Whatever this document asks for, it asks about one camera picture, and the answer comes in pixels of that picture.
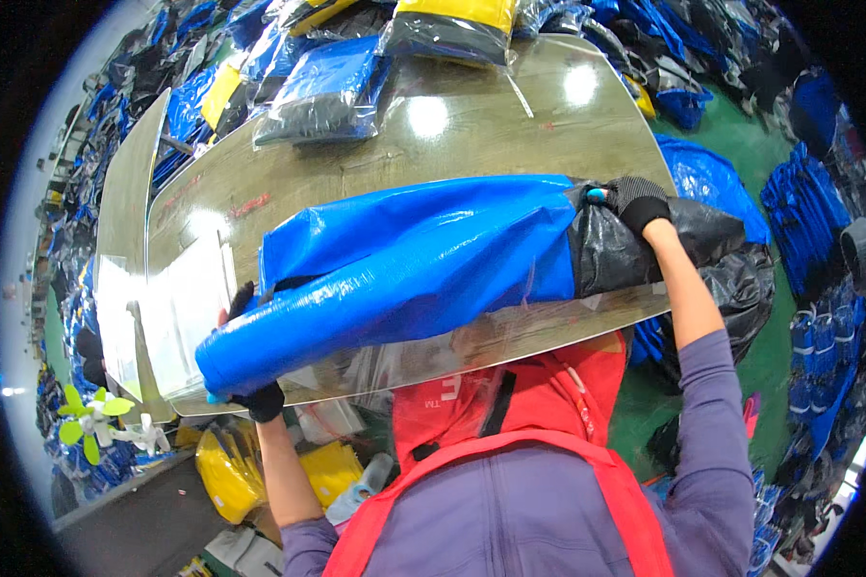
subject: hand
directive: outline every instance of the hand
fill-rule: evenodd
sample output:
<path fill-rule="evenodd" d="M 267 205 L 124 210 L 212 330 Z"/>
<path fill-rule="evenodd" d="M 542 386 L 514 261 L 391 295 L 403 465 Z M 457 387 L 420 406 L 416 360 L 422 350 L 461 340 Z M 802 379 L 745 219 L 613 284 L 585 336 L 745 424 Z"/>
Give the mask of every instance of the hand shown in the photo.
<path fill-rule="evenodd" d="M 670 221 L 667 193 L 657 184 L 638 176 L 610 180 L 605 188 L 594 188 L 587 192 L 587 196 L 592 199 L 602 196 L 636 237 L 641 237 L 646 225 L 656 219 Z"/>
<path fill-rule="evenodd" d="M 254 283 L 247 282 L 238 289 L 237 294 L 231 299 L 231 310 L 223 308 L 218 311 L 218 326 L 242 315 L 250 299 L 254 296 Z M 268 423 L 282 414 L 285 405 L 285 394 L 277 382 L 264 385 L 249 395 L 231 395 L 231 402 L 235 402 L 250 411 L 250 418 L 258 423 Z"/>

